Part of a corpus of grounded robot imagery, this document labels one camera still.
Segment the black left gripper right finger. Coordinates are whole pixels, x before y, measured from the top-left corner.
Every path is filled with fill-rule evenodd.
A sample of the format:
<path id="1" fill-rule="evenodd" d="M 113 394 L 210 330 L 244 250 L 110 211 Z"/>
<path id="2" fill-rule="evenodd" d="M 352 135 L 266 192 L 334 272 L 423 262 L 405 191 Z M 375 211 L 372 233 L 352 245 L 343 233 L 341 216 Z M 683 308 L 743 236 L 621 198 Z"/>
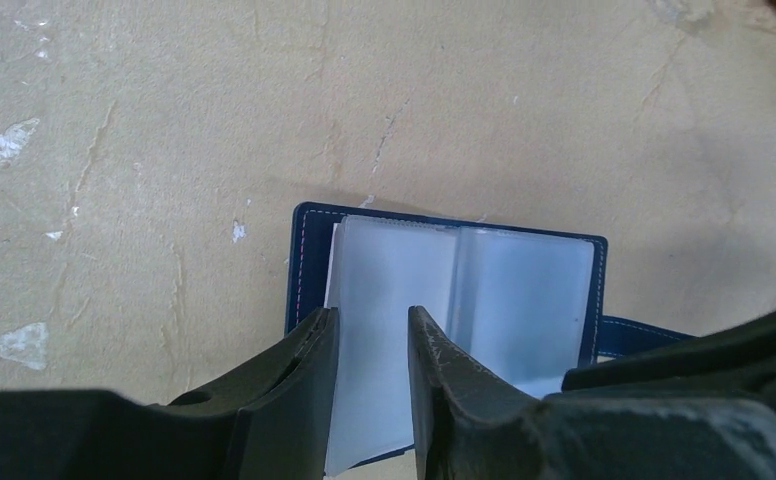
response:
<path id="1" fill-rule="evenodd" d="M 422 306 L 408 311 L 408 368 L 418 478 L 560 478 L 538 423 L 545 404 L 458 347 Z"/>

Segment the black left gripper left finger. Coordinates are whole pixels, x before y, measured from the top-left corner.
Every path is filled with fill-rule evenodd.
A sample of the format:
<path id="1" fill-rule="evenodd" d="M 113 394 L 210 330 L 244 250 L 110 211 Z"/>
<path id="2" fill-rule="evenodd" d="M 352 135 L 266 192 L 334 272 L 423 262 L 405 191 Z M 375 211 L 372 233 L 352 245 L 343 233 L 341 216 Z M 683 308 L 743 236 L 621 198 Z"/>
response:
<path id="1" fill-rule="evenodd" d="M 339 357 L 339 313 L 317 308 L 272 347 L 165 406 L 224 420 L 223 479 L 320 479 Z"/>

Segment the navy blue card holder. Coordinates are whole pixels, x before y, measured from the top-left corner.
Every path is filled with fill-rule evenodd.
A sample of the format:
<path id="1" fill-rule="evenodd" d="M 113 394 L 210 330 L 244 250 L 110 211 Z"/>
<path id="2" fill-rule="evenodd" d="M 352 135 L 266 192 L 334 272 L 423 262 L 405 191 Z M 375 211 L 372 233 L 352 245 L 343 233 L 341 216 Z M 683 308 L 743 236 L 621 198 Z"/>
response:
<path id="1" fill-rule="evenodd" d="M 541 398 L 565 373 L 683 339 L 603 312 L 607 240 L 317 202 L 293 212 L 286 326 L 340 315 L 324 471 L 413 445 L 408 311 L 427 310 L 458 347 Z"/>

